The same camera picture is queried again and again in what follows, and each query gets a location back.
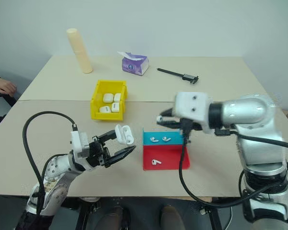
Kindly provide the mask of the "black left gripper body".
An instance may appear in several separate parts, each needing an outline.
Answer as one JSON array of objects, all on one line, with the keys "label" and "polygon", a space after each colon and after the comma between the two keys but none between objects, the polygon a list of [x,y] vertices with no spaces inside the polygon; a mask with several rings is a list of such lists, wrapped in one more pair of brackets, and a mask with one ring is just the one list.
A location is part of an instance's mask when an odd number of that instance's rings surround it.
[{"label": "black left gripper body", "polygon": [[110,153],[105,143],[101,144],[98,136],[92,137],[92,142],[89,143],[89,157],[86,158],[88,164],[92,167],[104,166],[109,167],[108,160]]}]

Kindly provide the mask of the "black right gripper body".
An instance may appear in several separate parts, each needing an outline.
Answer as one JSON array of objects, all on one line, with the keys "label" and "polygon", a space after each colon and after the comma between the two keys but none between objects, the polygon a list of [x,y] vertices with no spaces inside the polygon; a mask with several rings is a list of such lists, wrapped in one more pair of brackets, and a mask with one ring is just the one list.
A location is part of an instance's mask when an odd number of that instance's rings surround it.
[{"label": "black right gripper body", "polygon": [[173,125],[175,128],[179,128],[181,130],[196,130],[196,131],[201,131],[202,126],[196,122],[194,122],[191,119],[187,118],[180,118],[179,121],[172,121]]}]

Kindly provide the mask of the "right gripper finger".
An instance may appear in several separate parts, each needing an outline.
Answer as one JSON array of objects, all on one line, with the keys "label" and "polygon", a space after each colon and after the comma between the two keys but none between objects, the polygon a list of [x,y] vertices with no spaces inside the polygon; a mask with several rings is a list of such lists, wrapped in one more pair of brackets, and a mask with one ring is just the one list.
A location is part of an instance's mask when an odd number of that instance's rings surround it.
[{"label": "right gripper finger", "polygon": [[170,109],[167,109],[167,110],[161,112],[160,116],[162,116],[162,117],[175,117],[175,115],[173,114],[173,108],[170,108]]},{"label": "right gripper finger", "polygon": [[171,128],[171,129],[180,129],[180,122],[176,122],[174,120],[171,121],[159,121],[157,122],[158,125]]}]

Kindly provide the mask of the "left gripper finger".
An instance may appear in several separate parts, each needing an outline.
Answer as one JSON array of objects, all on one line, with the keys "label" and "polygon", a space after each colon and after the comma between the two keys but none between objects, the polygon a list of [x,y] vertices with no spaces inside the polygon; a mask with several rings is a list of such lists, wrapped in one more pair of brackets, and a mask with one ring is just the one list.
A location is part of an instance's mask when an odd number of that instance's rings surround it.
[{"label": "left gripper finger", "polygon": [[129,146],[124,149],[117,151],[114,156],[110,157],[108,160],[108,165],[111,166],[124,158],[126,158],[132,151],[136,148],[136,146]]},{"label": "left gripper finger", "polygon": [[98,136],[98,140],[101,144],[104,144],[108,140],[114,140],[117,138],[115,130],[111,130],[106,132],[105,134],[102,134],[101,136]]}]

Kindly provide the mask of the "bystander's bare hand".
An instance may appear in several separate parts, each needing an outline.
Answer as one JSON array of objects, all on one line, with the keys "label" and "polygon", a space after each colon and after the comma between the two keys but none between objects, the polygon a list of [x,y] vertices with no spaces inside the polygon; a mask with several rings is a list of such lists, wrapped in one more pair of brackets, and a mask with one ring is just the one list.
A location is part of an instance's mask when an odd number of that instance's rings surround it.
[{"label": "bystander's bare hand", "polygon": [[13,96],[17,90],[17,86],[8,80],[0,78],[0,93]]}]

